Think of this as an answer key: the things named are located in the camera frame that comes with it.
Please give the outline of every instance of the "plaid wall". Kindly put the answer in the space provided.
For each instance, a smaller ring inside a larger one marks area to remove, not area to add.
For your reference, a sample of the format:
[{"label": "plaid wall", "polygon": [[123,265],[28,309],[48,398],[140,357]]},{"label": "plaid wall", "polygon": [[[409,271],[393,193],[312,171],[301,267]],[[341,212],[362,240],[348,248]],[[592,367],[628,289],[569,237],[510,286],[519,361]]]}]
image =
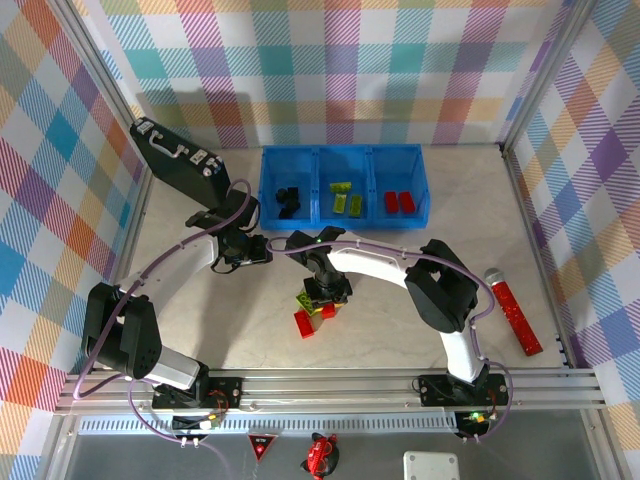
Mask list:
[{"label": "plaid wall", "polygon": [[516,148],[582,365],[640,478],[640,0],[601,0]]},{"label": "plaid wall", "polygon": [[570,3],[76,0],[134,111],[213,148],[493,143]]},{"label": "plaid wall", "polygon": [[45,0],[0,2],[0,478],[32,478],[142,164]]}]

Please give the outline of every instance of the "blue plastic container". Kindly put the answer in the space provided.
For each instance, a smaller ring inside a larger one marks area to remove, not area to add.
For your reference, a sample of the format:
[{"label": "blue plastic container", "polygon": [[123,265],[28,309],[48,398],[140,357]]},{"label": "blue plastic container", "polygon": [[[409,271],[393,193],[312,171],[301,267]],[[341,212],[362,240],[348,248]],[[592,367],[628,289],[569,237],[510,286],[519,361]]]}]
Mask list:
[{"label": "blue plastic container", "polygon": [[[351,182],[344,214],[333,213],[329,184]],[[298,187],[301,208],[293,218],[278,218],[280,188]],[[384,194],[411,192],[416,211],[388,214]],[[359,218],[349,217],[351,196],[362,196]],[[322,145],[265,147],[259,200],[264,230],[348,230],[424,228],[429,217],[429,188],[420,145]]]}]

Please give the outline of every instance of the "red cylinder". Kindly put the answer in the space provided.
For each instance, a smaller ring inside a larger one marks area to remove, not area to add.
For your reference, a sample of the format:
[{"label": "red cylinder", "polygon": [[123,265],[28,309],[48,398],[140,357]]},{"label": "red cylinder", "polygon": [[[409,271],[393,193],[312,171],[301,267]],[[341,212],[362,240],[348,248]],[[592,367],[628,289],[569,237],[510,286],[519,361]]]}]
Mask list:
[{"label": "red cylinder", "polygon": [[493,290],[493,294],[496,296],[496,300],[498,300],[504,315],[507,317],[513,333],[516,334],[524,353],[529,357],[540,353],[542,351],[542,345],[540,345],[536,334],[533,333],[531,325],[529,325],[524,313],[520,310],[520,306],[513,296],[509,285],[505,282],[502,272],[495,268],[489,269],[485,272],[485,280],[491,287],[491,290]]}]

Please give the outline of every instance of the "white floor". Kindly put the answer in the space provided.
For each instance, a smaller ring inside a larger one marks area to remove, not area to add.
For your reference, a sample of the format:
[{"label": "white floor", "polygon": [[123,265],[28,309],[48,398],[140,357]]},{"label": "white floor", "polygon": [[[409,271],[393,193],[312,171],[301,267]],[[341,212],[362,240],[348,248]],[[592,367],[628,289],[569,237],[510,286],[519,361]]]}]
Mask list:
[{"label": "white floor", "polygon": [[[497,148],[425,147],[423,152],[432,199],[427,229],[363,236],[406,247],[438,238],[480,275],[489,267],[500,268],[544,352],[526,357],[499,309],[478,327],[483,351],[512,367],[560,366],[551,311]],[[257,194],[261,150],[221,154],[231,178],[246,178]],[[184,222],[202,209],[154,182],[132,269],[170,247]],[[354,295],[349,303],[334,319],[316,322],[315,335],[303,340],[293,314],[307,276],[306,269],[282,256],[232,275],[204,269],[162,311],[162,341],[212,368],[446,365],[439,335],[422,322],[406,290],[357,275],[350,276]],[[480,294],[479,308],[484,305]]]}]

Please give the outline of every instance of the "colorful checkered backdrop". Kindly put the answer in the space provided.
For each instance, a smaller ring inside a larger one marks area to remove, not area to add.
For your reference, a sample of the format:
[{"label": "colorful checkered backdrop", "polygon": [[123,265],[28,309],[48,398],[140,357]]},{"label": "colorful checkered backdrop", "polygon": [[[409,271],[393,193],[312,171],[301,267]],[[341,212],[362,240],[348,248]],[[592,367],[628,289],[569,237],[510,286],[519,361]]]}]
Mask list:
[{"label": "colorful checkered backdrop", "polygon": [[601,0],[516,148],[564,323],[640,478],[640,0]]},{"label": "colorful checkered backdrop", "polygon": [[75,1],[134,111],[213,148],[493,143],[572,3]]},{"label": "colorful checkered backdrop", "polygon": [[32,478],[142,164],[45,0],[0,3],[0,478]]}]

